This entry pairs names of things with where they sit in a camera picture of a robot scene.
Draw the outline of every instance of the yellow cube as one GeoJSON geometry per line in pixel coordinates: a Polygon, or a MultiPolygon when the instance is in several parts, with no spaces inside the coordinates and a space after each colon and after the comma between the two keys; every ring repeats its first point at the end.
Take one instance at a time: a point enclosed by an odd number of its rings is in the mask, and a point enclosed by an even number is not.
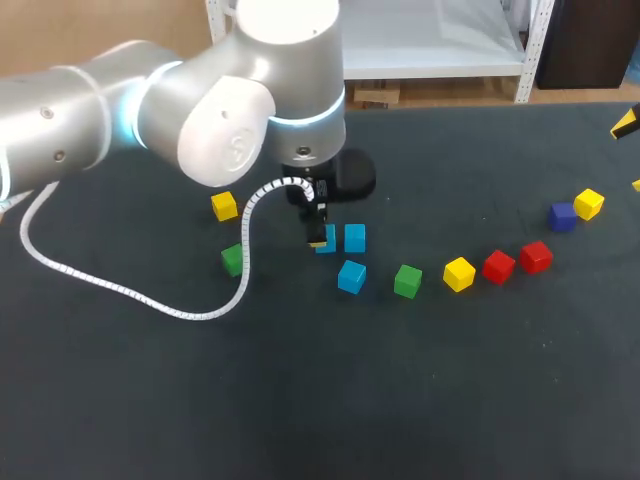
{"type": "Polygon", "coordinates": [[[476,269],[463,257],[460,257],[444,267],[443,280],[451,289],[458,293],[473,285],[476,269]]]}
{"type": "Polygon", "coordinates": [[[218,221],[224,222],[238,216],[238,206],[231,192],[224,192],[211,197],[213,211],[218,221]]]}
{"type": "Polygon", "coordinates": [[[602,195],[587,188],[576,197],[573,208],[580,218],[588,221],[600,213],[603,203],[604,197],[602,195]]]}

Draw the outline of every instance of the red cube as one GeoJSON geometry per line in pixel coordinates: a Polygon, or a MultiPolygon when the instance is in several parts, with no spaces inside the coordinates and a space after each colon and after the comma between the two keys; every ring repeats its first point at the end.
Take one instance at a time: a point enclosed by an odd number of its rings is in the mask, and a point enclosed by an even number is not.
{"type": "Polygon", "coordinates": [[[490,282],[502,285],[511,276],[515,266],[516,261],[513,258],[500,250],[496,250],[484,262],[482,275],[490,282]]]}
{"type": "Polygon", "coordinates": [[[520,264],[527,273],[540,273],[551,266],[553,253],[542,242],[535,242],[522,247],[520,264]]]}

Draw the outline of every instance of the green cube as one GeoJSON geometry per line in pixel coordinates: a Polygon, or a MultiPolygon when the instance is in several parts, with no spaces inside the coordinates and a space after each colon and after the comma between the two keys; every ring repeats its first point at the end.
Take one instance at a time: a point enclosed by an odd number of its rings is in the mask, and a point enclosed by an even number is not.
{"type": "Polygon", "coordinates": [[[222,264],[232,277],[237,277],[242,273],[242,245],[240,243],[222,251],[222,264]]]}
{"type": "Polygon", "coordinates": [[[403,297],[413,299],[422,283],[422,270],[403,265],[396,275],[393,291],[403,297]]]}

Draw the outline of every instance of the dark mat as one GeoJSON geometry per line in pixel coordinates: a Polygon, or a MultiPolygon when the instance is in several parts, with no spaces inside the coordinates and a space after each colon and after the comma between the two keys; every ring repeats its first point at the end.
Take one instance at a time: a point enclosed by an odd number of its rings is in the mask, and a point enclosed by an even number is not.
{"type": "MultiPolygon", "coordinates": [[[[253,276],[221,321],[165,317],[36,264],[26,205],[0,227],[0,478],[631,479],[640,476],[640,134],[629,105],[365,112],[349,143],[379,187],[332,220],[366,223],[366,255],[316,256],[274,193],[256,209],[253,276]],[[602,213],[571,234],[550,204],[584,188],[602,213]],[[442,283],[464,255],[543,240],[550,272],[504,287],[442,283]],[[345,260],[368,279],[336,288],[345,260]],[[402,263],[425,271],[393,294],[402,263]]],[[[263,159],[240,201],[279,169],[263,159]]],[[[209,195],[148,153],[64,181],[43,253],[176,308],[225,303],[236,281],[209,195]]]]}

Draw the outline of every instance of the blue cube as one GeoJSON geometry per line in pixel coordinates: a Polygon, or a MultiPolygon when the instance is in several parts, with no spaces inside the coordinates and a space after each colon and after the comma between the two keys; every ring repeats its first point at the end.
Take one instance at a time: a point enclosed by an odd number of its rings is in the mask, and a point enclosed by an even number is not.
{"type": "Polygon", "coordinates": [[[578,223],[573,204],[554,203],[549,210],[549,228],[554,232],[570,232],[578,223]]]}
{"type": "Polygon", "coordinates": [[[357,295],[367,278],[367,267],[347,260],[338,274],[338,288],[357,295]]]}
{"type": "Polygon", "coordinates": [[[336,226],[325,225],[325,231],[327,232],[327,245],[325,247],[316,248],[316,253],[336,253],[336,226]]]}
{"type": "Polygon", "coordinates": [[[367,251],[367,229],[364,225],[345,225],[344,251],[346,253],[364,253],[367,251]]]}

